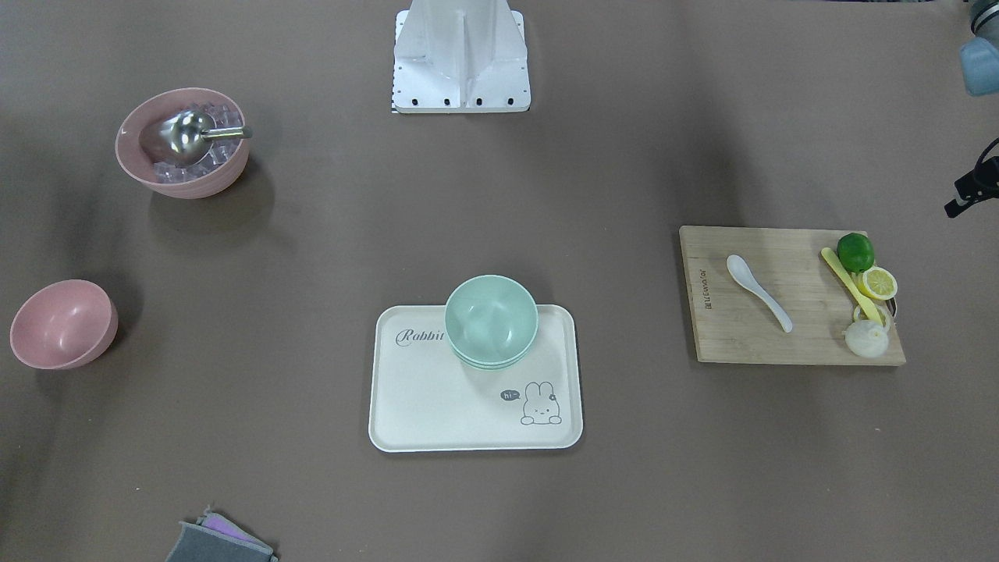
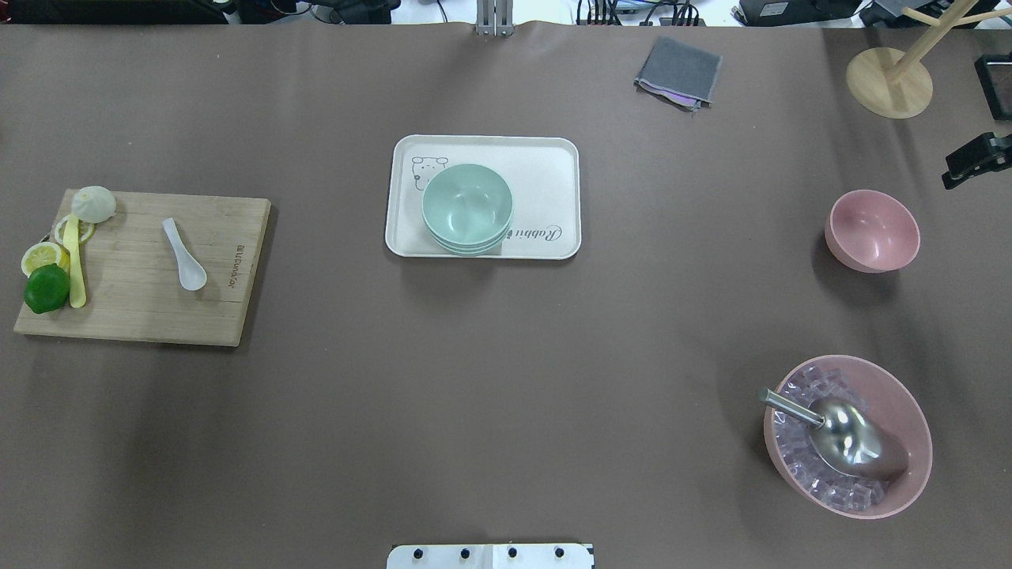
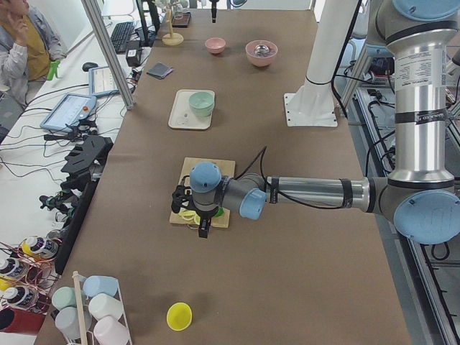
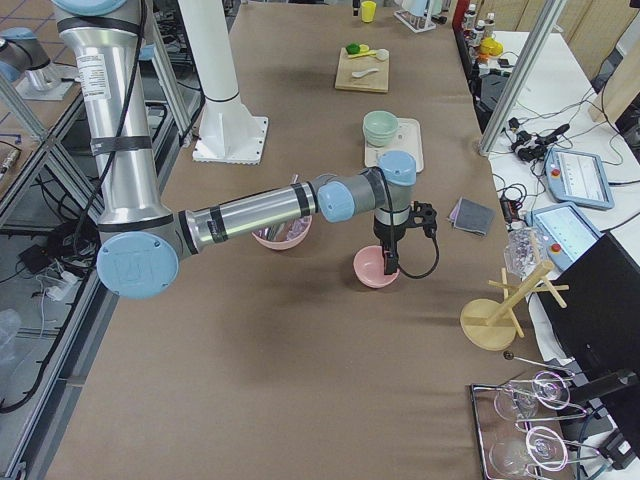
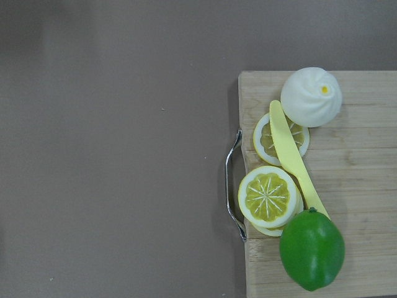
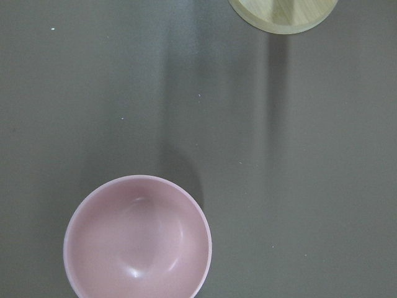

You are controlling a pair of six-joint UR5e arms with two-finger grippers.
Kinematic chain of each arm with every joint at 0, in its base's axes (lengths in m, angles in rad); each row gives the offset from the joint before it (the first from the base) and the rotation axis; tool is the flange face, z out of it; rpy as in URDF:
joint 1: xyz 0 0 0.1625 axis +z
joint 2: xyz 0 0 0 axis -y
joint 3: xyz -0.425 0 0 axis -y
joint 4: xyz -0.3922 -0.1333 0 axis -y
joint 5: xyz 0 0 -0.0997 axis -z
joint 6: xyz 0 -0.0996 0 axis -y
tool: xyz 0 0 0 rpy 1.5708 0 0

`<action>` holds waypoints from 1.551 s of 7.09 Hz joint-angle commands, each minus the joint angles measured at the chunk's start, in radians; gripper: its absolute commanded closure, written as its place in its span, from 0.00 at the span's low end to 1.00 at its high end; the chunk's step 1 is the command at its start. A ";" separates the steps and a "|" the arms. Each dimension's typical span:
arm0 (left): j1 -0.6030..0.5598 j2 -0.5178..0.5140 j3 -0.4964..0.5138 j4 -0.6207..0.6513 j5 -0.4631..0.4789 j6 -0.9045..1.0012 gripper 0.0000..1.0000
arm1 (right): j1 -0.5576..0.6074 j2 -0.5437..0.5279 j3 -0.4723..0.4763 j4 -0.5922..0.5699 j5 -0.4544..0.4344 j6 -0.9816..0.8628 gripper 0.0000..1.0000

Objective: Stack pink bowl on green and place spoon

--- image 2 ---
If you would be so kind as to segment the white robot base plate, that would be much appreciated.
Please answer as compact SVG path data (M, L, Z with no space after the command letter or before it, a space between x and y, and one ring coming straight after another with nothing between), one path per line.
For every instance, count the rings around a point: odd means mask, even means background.
M594 568L592 546L580 543L401 545L387 568Z

